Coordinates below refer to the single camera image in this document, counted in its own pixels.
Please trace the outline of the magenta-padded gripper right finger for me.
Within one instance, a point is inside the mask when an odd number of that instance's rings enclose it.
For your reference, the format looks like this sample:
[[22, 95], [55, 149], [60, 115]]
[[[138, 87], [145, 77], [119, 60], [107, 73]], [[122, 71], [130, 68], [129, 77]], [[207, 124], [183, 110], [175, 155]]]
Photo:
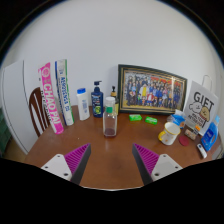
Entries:
[[144, 185], [148, 185], [182, 169], [167, 154], [158, 155], [136, 143], [132, 146], [132, 154], [136, 160]]

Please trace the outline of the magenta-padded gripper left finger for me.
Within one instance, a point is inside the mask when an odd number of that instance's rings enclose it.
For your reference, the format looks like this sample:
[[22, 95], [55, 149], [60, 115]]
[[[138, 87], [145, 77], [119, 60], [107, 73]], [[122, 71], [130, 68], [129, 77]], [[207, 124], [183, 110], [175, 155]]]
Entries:
[[87, 143], [66, 155], [56, 154], [42, 166], [42, 169], [79, 185], [90, 155], [91, 144]]

